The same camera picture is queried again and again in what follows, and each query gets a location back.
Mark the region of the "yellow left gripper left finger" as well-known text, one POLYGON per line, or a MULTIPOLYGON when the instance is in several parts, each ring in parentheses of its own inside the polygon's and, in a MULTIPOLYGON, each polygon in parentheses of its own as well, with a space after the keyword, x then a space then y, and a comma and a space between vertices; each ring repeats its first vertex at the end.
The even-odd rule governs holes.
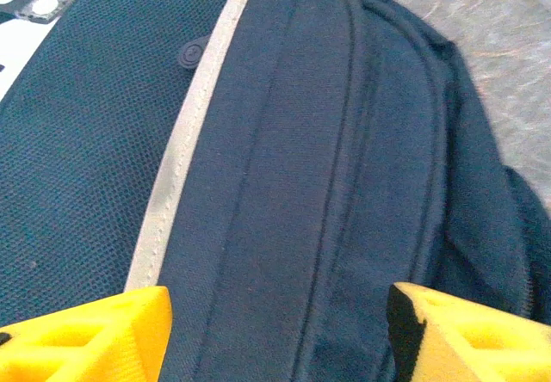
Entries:
POLYGON ((3 381, 156 381, 170 339, 164 286, 151 286, 1 329, 3 381))

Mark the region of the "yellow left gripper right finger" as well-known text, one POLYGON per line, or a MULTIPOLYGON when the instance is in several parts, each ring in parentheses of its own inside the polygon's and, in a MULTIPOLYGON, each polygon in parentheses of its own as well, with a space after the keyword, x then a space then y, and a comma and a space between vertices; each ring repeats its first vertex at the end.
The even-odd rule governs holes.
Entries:
POLYGON ((390 286, 398 381, 548 381, 550 328, 412 283, 390 286))

